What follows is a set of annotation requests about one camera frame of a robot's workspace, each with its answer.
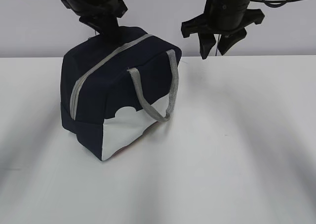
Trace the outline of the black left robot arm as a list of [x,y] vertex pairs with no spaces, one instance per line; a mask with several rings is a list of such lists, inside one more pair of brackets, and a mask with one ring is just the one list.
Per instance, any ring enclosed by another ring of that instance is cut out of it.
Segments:
[[118,18],[128,10],[123,0],[61,0],[79,21],[100,34],[119,36]]

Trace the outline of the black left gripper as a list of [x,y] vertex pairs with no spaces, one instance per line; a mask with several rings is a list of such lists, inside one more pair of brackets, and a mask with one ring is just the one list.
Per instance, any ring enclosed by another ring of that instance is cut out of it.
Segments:
[[128,10],[123,0],[61,0],[79,21],[100,34],[119,34],[118,18]]

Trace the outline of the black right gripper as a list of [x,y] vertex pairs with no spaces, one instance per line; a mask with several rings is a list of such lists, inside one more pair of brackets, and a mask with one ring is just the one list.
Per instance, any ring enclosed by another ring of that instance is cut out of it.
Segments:
[[216,44],[214,34],[223,34],[218,50],[225,55],[236,43],[243,40],[247,31],[244,27],[262,23],[265,15],[260,9],[249,9],[250,0],[206,0],[203,14],[182,22],[184,38],[198,33],[200,55],[206,59]]

